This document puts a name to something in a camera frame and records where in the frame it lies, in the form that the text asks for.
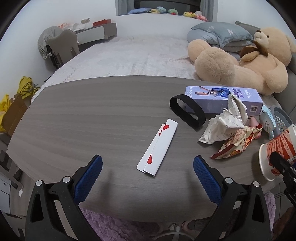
gray plastic basket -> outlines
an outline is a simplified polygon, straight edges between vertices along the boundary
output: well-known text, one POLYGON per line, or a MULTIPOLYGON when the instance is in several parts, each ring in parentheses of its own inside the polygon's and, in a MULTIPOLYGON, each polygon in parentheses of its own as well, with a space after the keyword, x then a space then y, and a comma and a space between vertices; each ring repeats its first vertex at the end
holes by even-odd
POLYGON ((274 129, 274 138, 279 136, 285 129, 289 128, 293 124, 290 117, 281 108, 273 105, 270 107, 270 111, 276 121, 276 127, 274 129))

desk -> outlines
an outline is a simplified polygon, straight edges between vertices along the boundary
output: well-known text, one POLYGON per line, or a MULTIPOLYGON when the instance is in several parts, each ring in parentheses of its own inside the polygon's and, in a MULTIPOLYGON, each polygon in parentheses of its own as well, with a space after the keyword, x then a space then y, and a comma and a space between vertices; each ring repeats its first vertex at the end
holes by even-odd
POLYGON ((101 43, 117 35, 116 23, 107 23, 101 26, 87 28, 75 32, 79 51, 82 52, 94 44, 101 43))
POLYGON ((261 174, 258 150, 267 133, 232 158, 212 160, 223 142, 197 140, 197 132, 169 108, 170 98, 186 86, 204 81, 158 77, 116 76, 77 80, 45 88, 18 124, 8 146, 12 160, 33 180, 58 182, 85 166, 95 154, 103 169, 81 207, 143 222, 181 222, 211 216, 211 203, 195 172, 201 155, 225 177, 250 184, 257 180, 266 192, 278 183, 261 174), (155 176, 136 166, 160 125, 170 118, 178 127, 155 176))

purple box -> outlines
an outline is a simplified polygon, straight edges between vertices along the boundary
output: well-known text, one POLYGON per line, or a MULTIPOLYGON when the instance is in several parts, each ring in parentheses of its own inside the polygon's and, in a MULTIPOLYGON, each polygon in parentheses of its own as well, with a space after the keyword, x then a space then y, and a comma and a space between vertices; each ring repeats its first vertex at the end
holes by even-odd
MULTIPOLYGON (((205 113, 223 112, 228 106, 228 96, 234 93, 247 107, 248 116, 260 114, 263 102, 257 90, 240 87, 221 87, 221 86, 187 86, 185 95, 196 101, 205 113)), ((187 112, 193 110, 185 105, 187 112)))

mattress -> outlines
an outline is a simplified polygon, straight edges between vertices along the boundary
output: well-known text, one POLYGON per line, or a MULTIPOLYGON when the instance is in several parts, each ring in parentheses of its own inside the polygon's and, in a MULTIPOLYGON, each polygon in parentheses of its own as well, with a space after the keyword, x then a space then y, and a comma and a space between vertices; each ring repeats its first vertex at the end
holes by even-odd
MULTIPOLYGON (((170 37, 122 37, 93 45, 59 68, 32 101, 48 86, 88 78, 151 75, 200 80, 187 47, 185 39, 170 37)), ((280 106, 272 95, 262 99, 269 107, 280 106)))

red box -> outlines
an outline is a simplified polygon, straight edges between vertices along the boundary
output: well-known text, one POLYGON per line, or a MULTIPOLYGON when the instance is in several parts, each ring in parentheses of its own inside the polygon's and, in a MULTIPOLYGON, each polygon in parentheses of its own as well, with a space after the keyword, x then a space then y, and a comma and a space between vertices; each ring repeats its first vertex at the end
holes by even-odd
POLYGON ((97 27, 97 26, 100 26, 100 25, 103 25, 103 24, 106 24, 106 23, 111 23, 111 19, 104 19, 104 20, 101 20, 101 21, 98 21, 98 22, 94 22, 93 26, 97 27))

